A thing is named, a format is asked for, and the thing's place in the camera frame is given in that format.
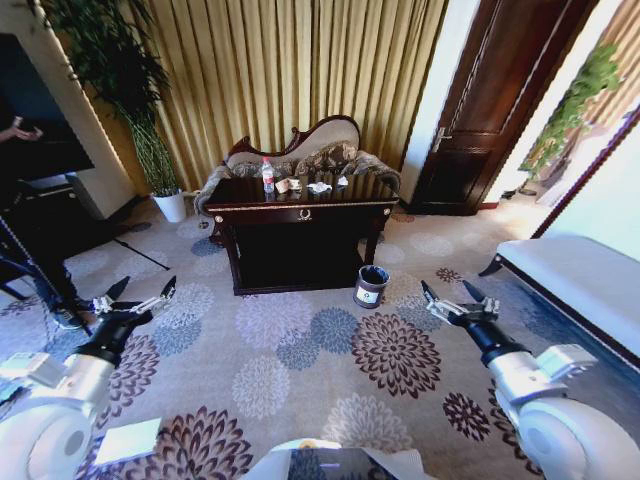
person's hand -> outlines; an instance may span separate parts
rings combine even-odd
[[[35,142],[42,137],[43,132],[38,127],[33,127],[33,132],[27,132],[19,128],[21,123],[22,117],[15,117],[13,119],[13,123],[11,124],[13,136],[18,137],[20,140],[24,140],[25,142]]]
[[[43,132],[38,127],[33,127],[33,132],[25,132],[24,130],[16,128],[15,134],[16,137],[18,137],[20,140],[24,140],[26,142],[35,142],[36,140],[39,140],[40,137],[42,137]]]

white paper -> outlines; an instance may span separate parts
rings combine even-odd
[[[150,455],[156,446],[161,421],[161,418],[154,418],[146,422],[110,428],[102,440],[94,463],[103,465]]]
[[[358,297],[358,299],[362,300],[364,303],[376,303],[376,300],[378,299],[378,293],[367,292],[364,288],[358,287],[356,297]]]

floral patterned carpet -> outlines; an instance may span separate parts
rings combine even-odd
[[[121,239],[170,271],[115,242],[67,261],[85,298],[130,275],[123,299],[143,299],[178,277],[167,310],[128,343],[78,478],[239,478],[273,446],[302,437],[416,448],[441,479],[541,478],[517,446],[479,351],[463,330],[426,312],[420,279],[454,301],[470,301],[462,279],[500,299],[502,326],[534,354],[583,345],[600,363],[571,381],[571,396],[640,439],[638,375],[508,272],[476,275],[528,213],[514,204],[464,218],[394,213],[376,252],[391,283],[371,311],[351,289],[235,297],[226,252],[207,239],[210,225],[199,228],[196,216],[169,224],[151,202],[140,204]],[[0,310],[0,328],[0,360],[38,350],[62,359],[85,341],[57,329],[36,297]],[[2,405],[0,418],[14,406]],[[158,416],[156,454],[91,464],[107,428]]]

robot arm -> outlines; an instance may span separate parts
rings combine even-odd
[[[482,351],[496,381],[496,399],[522,450],[548,480],[632,480],[640,475],[640,450],[604,413],[566,398],[562,382],[597,360],[579,345],[556,345],[537,358],[496,325],[499,303],[464,282],[479,303],[440,300],[422,282],[428,310],[464,328]]]
[[[128,278],[94,300],[100,325],[64,365],[48,354],[16,354],[0,374],[37,385],[22,411],[0,423],[0,480],[72,479],[89,448],[92,427],[108,402],[109,377],[133,330],[152,319],[175,292],[173,277],[159,297],[115,302]]]
[[[593,407],[540,398],[519,411],[522,450],[548,480],[638,478],[640,451],[624,429]]]

upholstered bench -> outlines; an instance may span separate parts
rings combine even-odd
[[[638,366],[640,262],[586,237],[558,236],[501,243],[480,275],[501,266]]]

